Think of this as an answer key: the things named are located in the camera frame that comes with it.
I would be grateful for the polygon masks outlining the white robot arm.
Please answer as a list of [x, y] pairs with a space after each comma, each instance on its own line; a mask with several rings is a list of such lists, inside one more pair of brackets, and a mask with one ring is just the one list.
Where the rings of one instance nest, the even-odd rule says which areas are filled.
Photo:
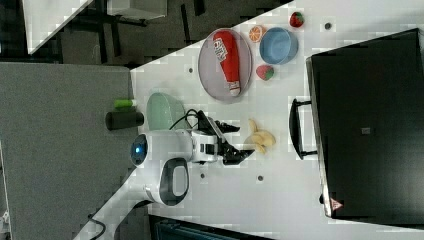
[[114, 240], [127, 215], [141, 203], [175, 206], [189, 190], [189, 163], [238, 165], [252, 152], [239, 150], [225, 138], [238, 127], [196, 111], [193, 129], [153, 130], [136, 137], [130, 157], [135, 169], [102, 207], [88, 216], [73, 240]]

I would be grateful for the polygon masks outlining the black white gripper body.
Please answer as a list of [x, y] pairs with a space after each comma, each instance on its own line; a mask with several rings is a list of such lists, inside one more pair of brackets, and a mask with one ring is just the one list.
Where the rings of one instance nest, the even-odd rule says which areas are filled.
[[191, 162], [205, 164], [222, 160], [220, 144], [226, 141], [223, 124], [206, 116], [203, 111], [197, 113], [197, 120], [197, 127], [191, 130]]

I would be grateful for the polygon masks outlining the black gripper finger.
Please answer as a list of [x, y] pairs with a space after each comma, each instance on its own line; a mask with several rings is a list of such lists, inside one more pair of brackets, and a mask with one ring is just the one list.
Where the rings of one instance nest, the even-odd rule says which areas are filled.
[[223, 164], [224, 165], [239, 165], [251, 154], [254, 150], [238, 150], [229, 143], [223, 146]]
[[238, 132], [240, 130], [240, 128], [237, 127], [237, 126], [233, 126], [233, 125], [227, 124], [225, 122], [220, 122], [218, 120], [216, 120], [215, 123], [216, 123], [217, 127], [219, 128], [219, 130], [223, 134], [225, 134], [225, 133], [235, 133], [235, 132]]

